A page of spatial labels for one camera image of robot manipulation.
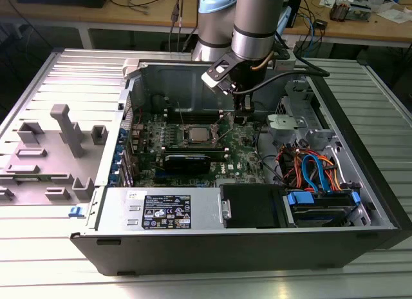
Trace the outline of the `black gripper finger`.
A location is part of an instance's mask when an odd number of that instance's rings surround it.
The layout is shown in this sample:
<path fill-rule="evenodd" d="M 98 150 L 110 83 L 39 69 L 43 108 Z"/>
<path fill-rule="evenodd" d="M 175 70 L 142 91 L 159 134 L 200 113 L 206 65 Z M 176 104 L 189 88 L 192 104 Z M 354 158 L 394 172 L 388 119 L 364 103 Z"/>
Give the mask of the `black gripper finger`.
<path fill-rule="evenodd" d="M 254 102 L 250 99 L 238 99 L 235 105 L 234 122 L 245 124 L 254 114 Z"/>

